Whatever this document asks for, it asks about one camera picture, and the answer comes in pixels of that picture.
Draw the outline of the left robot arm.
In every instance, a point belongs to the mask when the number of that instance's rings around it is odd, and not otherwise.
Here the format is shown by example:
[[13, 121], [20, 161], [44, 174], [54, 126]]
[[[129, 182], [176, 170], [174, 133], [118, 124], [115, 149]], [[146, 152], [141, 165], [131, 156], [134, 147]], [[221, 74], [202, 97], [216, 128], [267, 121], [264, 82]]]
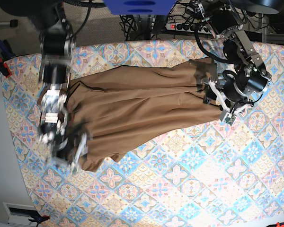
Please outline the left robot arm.
[[[213, 60], [232, 64], [234, 70], [222, 72], [224, 84], [218, 78], [202, 79], [205, 85], [203, 103], [219, 101], [220, 121], [233, 125], [239, 113], [253, 107], [252, 93], [264, 94], [271, 83], [271, 75], [243, 30], [243, 19], [230, 0], [195, 0], [192, 3], [195, 18], [195, 40], [199, 49]], [[199, 29], [206, 27], [216, 39], [223, 40], [224, 58], [208, 52], [199, 38]]]

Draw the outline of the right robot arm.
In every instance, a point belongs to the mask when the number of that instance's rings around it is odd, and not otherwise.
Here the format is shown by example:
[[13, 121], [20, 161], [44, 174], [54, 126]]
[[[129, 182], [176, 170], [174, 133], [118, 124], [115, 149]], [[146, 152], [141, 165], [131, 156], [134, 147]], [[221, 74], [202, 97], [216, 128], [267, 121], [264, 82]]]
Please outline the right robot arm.
[[54, 3], [47, 12], [51, 22], [40, 34], [39, 81], [43, 83], [45, 93], [40, 102], [38, 134], [51, 152], [45, 162], [64, 167], [75, 175], [81, 171], [80, 158], [87, 154], [89, 138], [86, 122], [71, 123], [74, 114], [67, 107], [75, 90], [75, 87], [69, 87], [75, 37], [66, 19], [63, 1]]

